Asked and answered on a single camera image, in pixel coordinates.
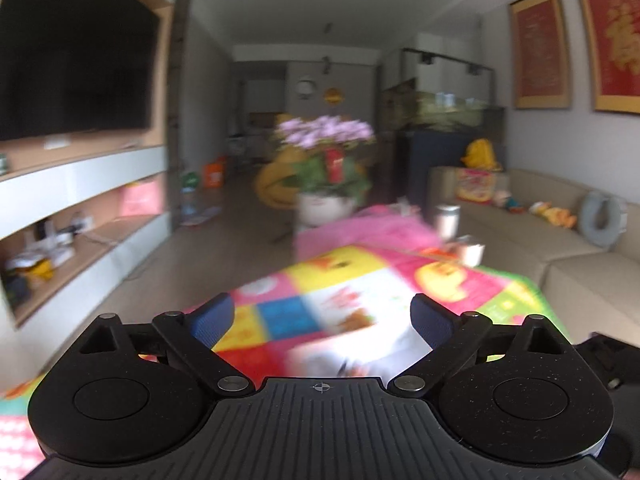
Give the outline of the silver metal cup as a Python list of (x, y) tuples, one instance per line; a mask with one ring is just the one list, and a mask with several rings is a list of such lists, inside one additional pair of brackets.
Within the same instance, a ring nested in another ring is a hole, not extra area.
[(434, 209), (434, 228), (443, 242), (454, 240), (457, 236), (460, 218), (460, 206), (438, 204)]

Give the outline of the beige sofa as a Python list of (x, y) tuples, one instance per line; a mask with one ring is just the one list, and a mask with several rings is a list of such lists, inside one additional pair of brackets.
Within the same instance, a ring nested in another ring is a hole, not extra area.
[(526, 212), (510, 214), (492, 205), (456, 197), (457, 169), (428, 174), (427, 208), (461, 207), (459, 232), (485, 244), (483, 263), (520, 274), (539, 286), (575, 342), (593, 333), (639, 343), (639, 206), (627, 205), (626, 231), (616, 245), (600, 248), (577, 230), (563, 229)]

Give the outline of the grey neck pillow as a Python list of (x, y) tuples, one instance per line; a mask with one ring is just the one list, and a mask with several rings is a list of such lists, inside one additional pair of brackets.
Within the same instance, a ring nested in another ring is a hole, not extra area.
[(580, 204), (577, 229), (594, 246), (612, 249), (627, 229), (627, 203), (621, 198), (590, 191)]

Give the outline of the pink gift bag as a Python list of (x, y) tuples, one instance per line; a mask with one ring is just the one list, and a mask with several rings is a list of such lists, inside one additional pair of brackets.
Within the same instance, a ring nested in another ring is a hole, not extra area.
[(121, 217), (157, 216), (163, 209), (162, 190), (156, 181), (134, 182), (122, 188)]

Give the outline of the pink snack box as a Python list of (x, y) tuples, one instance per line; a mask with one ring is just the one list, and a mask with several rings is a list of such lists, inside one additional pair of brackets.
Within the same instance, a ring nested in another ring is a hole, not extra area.
[(497, 175), (491, 171), (457, 168), (456, 197), (476, 204), (488, 204), (495, 194)]

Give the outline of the orange paper bag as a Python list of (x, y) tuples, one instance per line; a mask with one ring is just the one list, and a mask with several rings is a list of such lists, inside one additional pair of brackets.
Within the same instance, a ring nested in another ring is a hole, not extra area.
[(219, 157), (203, 167), (202, 183), (204, 188), (221, 188), (224, 185), (226, 173), (226, 159)]

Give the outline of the white wooden tv cabinet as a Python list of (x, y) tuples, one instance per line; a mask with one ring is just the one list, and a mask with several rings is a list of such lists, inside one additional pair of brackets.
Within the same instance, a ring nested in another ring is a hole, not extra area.
[(1, 336), (47, 335), (72, 330), (89, 313), (89, 296), (77, 301), (86, 271), (102, 250), (86, 242), (58, 249), (37, 228), (62, 230), (87, 217), (98, 231), (126, 240), (157, 216), (121, 217), (122, 188), (166, 177), (166, 73), (172, 7), (168, 0), (139, 0), (160, 19), (152, 79), (151, 125), (146, 129), (96, 130), (2, 140), (8, 172), (1, 179)]

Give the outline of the yellow plush toy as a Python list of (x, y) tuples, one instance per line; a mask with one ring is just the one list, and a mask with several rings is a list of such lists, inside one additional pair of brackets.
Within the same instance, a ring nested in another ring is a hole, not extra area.
[(496, 157), (494, 148), (488, 139), (472, 141), (465, 149), (461, 157), (462, 164), (466, 168), (498, 172), (502, 166)]

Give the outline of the pink orchid flower pot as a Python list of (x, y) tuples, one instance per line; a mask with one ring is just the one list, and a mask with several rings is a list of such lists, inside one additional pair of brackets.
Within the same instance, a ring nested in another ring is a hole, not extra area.
[(318, 228), (362, 206), (370, 181), (358, 153), (375, 141), (367, 122), (328, 115), (288, 118), (277, 126), (277, 137), (297, 157), (292, 176), (279, 182), (295, 191), (299, 224)]

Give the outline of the glass fish tank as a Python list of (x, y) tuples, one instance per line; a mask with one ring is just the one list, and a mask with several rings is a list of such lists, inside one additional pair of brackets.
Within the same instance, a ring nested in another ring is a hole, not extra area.
[(378, 128), (391, 133), (428, 129), (506, 140), (506, 109), (497, 102), (497, 73), (456, 56), (402, 47), (380, 66)]

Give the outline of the left red calligraphy scroll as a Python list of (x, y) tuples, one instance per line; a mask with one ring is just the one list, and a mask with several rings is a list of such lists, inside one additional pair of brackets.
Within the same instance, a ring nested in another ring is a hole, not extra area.
[(516, 0), (509, 14), (514, 107), (568, 110), (573, 90), (562, 0)]

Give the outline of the red calligraphy scroll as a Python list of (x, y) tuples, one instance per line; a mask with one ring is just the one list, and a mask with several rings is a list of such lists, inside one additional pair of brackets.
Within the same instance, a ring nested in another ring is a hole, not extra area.
[(639, 111), (639, 0), (579, 0), (588, 38), (593, 109)]
[(568, 110), (573, 90), (562, 0), (516, 0), (509, 14), (514, 107)]

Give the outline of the right red calligraphy scroll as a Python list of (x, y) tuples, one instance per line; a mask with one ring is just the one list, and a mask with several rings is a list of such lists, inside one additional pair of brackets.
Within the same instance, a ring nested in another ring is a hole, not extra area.
[(593, 109), (639, 111), (639, 0), (579, 0), (588, 38)]

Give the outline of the black wall television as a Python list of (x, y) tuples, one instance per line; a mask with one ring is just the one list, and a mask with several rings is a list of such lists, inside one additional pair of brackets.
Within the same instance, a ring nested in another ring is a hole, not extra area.
[(2, 140), (149, 128), (158, 26), (139, 0), (1, 0)]

